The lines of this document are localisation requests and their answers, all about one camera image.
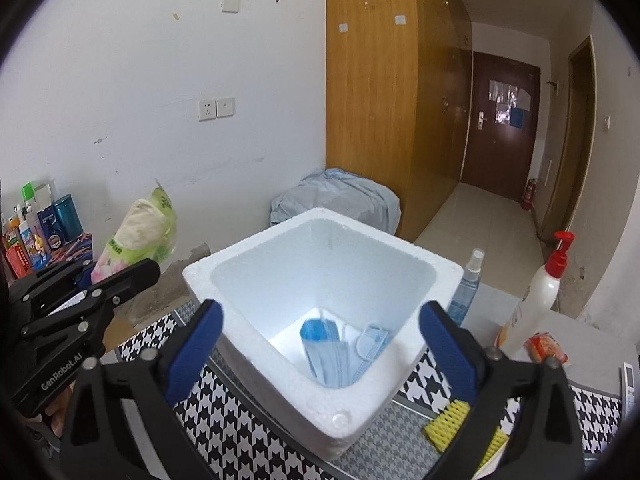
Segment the hallway floor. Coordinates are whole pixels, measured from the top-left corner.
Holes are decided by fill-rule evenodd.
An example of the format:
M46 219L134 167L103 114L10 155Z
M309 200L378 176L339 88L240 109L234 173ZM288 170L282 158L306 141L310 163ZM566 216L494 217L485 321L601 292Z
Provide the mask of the hallway floor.
M521 297L543 264L533 218L520 204L458 184L415 244L465 266L484 249L482 283Z

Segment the fire extinguisher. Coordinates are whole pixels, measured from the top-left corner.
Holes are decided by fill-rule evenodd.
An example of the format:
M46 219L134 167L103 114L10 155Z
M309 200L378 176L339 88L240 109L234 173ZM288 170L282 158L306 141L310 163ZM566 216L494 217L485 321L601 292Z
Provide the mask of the fire extinguisher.
M529 211L531 209L531 205L533 204L533 196L536 193L536 179L530 178L527 182L527 187L524 190L524 195L522 196L522 200L520 202L520 207L524 209L524 211Z

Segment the styrofoam box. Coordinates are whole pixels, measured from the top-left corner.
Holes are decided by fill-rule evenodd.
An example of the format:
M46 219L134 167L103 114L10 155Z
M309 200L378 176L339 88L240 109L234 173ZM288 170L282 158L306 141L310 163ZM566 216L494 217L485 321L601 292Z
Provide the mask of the styrofoam box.
M242 384L300 444L333 460L414 369L425 349L420 307L437 300L446 308L462 268L316 208L191 264L183 276L197 300L222 305L217 348ZM375 320L394 334L346 388L328 389L311 378L302 342L282 343L320 308L356 330Z

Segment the wooden cabinet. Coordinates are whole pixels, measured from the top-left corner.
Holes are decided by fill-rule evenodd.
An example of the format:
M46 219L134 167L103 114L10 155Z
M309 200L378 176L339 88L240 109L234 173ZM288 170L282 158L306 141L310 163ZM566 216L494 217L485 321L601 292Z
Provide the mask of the wooden cabinet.
M471 88L462 0L327 0L326 164L391 188L415 240L460 179Z

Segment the remote control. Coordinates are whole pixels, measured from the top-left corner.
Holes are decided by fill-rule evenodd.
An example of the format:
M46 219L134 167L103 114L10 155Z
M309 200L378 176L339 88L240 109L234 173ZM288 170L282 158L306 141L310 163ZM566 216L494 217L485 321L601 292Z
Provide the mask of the remote control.
M629 363L624 363L620 368L620 373L622 373L622 420L625 420L636 405L634 368Z

